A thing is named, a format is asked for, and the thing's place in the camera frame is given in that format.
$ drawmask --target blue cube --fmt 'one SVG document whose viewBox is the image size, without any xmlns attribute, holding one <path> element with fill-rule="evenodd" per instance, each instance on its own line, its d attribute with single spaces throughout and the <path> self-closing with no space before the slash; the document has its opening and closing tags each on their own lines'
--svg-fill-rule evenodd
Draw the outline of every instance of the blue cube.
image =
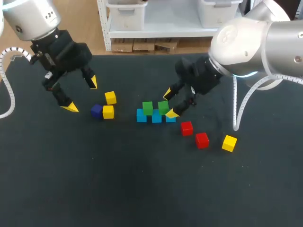
<svg viewBox="0 0 303 227">
<path fill-rule="evenodd" d="M 91 116 L 97 119 L 103 119 L 103 106 L 101 105 L 94 105 L 93 108 L 90 110 Z"/>
<path fill-rule="evenodd" d="M 143 109 L 137 109 L 137 122 L 147 122 L 147 116 L 144 115 Z"/>
<path fill-rule="evenodd" d="M 166 123 L 175 123 L 175 122 L 176 122 L 176 117 L 174 118 L 166 117 Z"/>
<path fill-rule="evenodd" d="M 159 110 L 153 110 L 151 116 L 152 123 L 162 123 L 162 116 L 160 115 Z"/>
</svg>

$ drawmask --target yellow cube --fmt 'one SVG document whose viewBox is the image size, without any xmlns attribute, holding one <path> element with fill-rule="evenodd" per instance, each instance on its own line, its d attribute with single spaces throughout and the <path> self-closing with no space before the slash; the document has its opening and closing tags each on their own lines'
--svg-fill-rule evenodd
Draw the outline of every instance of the yellow cube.
<svg viewBox="0 0 303 227">
<path fill-rule="evenodd" d="M 112 105 L 105 105 L 103 107 L 103 118 L 113 119 L 115 115 L 114 107 Z"/>
<path fill-rule="evenodd" d="M 105 99 L 107 102 L 107 105 L 112 105 L 117 103 L 116 95 L 114 91 L 106 92 L 105 93 Z"/>
<path fill-rule="evenodd" d="M 233 149 L 236 146 L 237 139 L 231 136 L 226 136 L 223 142 L 222 149 L 227 150 L 229 152 L 233 152 Z"/>
</svg>

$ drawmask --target white storage bin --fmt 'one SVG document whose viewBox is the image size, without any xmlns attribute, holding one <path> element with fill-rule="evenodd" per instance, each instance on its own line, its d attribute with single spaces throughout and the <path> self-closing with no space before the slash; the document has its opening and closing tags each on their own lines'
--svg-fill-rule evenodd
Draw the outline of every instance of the white storage bin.
<svg viewBox="0 0 303 227">
<path fill-rule="evenodd" d="M 198 0 L 202 27 L 220 27 L 233 19 L 243 0 Z"/>
<path fill-rule="evenodd" d="M 132 4 L 134 2 L 130 1 L 131 4 L 119 4 L 120 2 L 109 1 L 109 3 L 106 4 L 112 17 L 111 26 L 116 31 L 143 30 L 147 2 L 142 2 L 141 4 Z"/>
</svg>

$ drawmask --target white shelf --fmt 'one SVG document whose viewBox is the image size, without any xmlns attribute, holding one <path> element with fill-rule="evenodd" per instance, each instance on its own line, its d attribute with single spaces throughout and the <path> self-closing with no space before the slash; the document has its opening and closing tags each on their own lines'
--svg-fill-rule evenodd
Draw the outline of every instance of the white shelf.
<svg viewBox="0 0 303 227">
<path fill-rule="evenodd" d="M 110 38 L 165 38 L 213 36 L 217 28 L 203 28 L 197 0 L 149 0 L 143 31 L 117 31 L 110 25 Z"/>
</svg>

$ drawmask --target stacked blocks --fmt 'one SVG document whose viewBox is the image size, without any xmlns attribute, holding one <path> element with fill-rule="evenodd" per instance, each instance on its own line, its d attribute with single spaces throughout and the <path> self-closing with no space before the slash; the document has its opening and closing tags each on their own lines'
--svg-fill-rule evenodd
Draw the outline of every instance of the stacked blocks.
<svg viewBox="0 0 303 227">
<path fill-rule="evenodd" d="M 206 133 L 199 133 L 196 135 L 196 144 L 198 149 L 209 147 L 209 139 Z"/>
<path fill-rule="evenodd" d="M 94 105 L 93 108 L 90 110 L 91 116 L 98 119 L 103 119 L 103 106 L 101 105 Z"/>
<path fill-rule="evenodd" d="M 114 119 L 115 111 L 114 111 L 114 106 L 112 106 L 112 104 L 117 103 L 115 92 L 114 91 L 106 92 L 105 99 L 107 105 L 101 106 L 96 104 L 92 107 L 92 109 L 90 110 L 92 117 L 97 119 Z"/>
<path fill-rule="evenodd" d="M 167 123 L 176 122 L 176 118 L 168 118 L 165 114 L 169 111 L 169 103 L 167 101 L 158 102 L 159 109 L 154 110 L 152 102 L 143 102 L 143 108 L 137 109 L 137 122 L 147 123 L 147 119 L 151 117 L 152 123 L 162 123 L 164 118 Z"/>
<path fill-rule="evenodd" d="M 237 139 L 231 136 L 226 136 L 223 142 L 222 149 L 227 150 L 229 152 L 233 152 L 233 149 L 236 146 Z"/>
<path fill-rule="evenodd" d="M 169 103 L 168 101 L 158 102 L 158 109 L 160 115 L 165 115 L 169 111 Z"/>
<path fill-rule="evenodd" d="M 153 114 L 153 106 L 152 102 L 143 102 L 143 114 L 146 116 L 152 116 Z"/>
<path fill-rule="evenodd" d="M 194 127 L 191 122 L 181 123 L 182 136 L 192 136 L 194 134 Z"/>
<path fill-rule="evenodd" d="M 113 119 L 115 116 L 114 107 L 112 105 L 105 105 L 103 107 L 103 118 L 104 119 Z"/>
<path fill-rule="evenodd" d="M 151 121 L 153 123 L 162 123 L 162 116 L 160 115 L 159 110 L 153 110 Z"/>
<path fill-rule="evenodd" d="M 144 115 L 143 109 L 137 109 L 137 122 L 147 122 L 147 116 Z"/>
</svg>

